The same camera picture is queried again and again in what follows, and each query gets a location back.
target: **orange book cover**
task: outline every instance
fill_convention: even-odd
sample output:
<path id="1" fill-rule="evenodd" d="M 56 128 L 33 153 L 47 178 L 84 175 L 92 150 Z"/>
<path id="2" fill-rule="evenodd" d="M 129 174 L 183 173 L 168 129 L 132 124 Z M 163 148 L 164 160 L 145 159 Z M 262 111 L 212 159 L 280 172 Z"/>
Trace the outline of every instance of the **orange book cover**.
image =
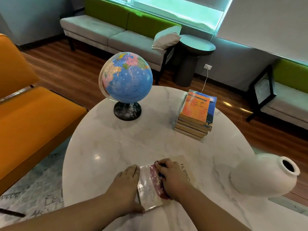
<path id="1" fill-rule="evenodd" d="M 183 104 L 180 117 L 190 120 L 199 125 L 204 125 L 208 114 L 210 98 L 189 90 L 186 100 Z"/>

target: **dark gray side table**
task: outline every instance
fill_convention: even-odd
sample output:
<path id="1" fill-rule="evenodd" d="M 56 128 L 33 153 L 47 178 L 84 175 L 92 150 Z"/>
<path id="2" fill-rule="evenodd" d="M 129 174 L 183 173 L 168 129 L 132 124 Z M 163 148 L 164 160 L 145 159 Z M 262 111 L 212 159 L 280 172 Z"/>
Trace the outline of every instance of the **dark gray side table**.
<path id="1" fill-rule="evenodd" d="M 173 82 L 181 87 L 188 87 L 193 80 L 193 75 L 198 63 L 199 56 L 207 56 L 212 54 L 216 46 L 205 39 L 191 36 L 180 35 L 179 45 L 183 56 L 180 61 L 178 71 L 173 76 Z"/>

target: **hand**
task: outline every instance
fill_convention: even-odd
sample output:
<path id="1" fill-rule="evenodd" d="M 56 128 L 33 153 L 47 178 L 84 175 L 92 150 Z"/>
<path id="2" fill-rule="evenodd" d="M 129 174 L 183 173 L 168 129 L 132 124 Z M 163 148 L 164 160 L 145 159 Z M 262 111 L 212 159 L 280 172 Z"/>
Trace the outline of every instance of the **hand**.
<path id="1" fill-rule="evenodd" d="M 143 206 L 135 202 L 139 174 L 140 168 L 135 164 L 119 172 L 105 193 L 113 201 L 119 217 L 132 212 L 144 213 Z"/>
<path id="2" fill-rule="evenodd" d="M 160 166 L 161 163 L 164 163 L 167 167 Z M 156 161 L 155 167 L 165 176 L 165 178 L 161 177 L 160 179 L 164 183 L 165 191 L 173 200 L 179 202 L 180 195 L 184 190 L 194 188 L 182 172 L 179 163 L 172 162 L 167 158 Z"/>

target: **white cable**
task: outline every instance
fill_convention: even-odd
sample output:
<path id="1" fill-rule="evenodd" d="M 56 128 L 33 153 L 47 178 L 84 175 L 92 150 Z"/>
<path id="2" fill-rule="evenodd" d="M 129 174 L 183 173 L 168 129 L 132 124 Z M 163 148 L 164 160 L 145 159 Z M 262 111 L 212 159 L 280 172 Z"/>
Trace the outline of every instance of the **white cable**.
<path id="1" fill-rule="evenodd" d="M 206 80 L 208 79 L 208 76 L 209 76 L 209 70 L 207 69 L 207 73 L 206 73 L 206 79 L 205 79 L 205 82 L 204 82 L 204 85 L 203 85 L 203 88 L 202 88 L 202 91 L 201 91 L 201 93 L 203 92 L 203 89 L 204 89 L 204 87 L 205 87 L 205 83 L 206 83 Z"/>

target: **vase opening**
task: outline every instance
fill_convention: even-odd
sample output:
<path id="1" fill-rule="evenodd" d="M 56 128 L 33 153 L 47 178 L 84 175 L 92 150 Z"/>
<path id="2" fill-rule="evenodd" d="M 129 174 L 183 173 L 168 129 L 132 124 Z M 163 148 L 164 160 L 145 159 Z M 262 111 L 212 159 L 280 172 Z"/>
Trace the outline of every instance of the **vase opening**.
<path id="1" fill-rule="evenodd" d="M 282 161 L 283 165 L 287 168 L 287 170 L 294 172 L 294 167 L 291 165 L 290 162 L 288 162 L 287 160 L 283 160 Z"/>

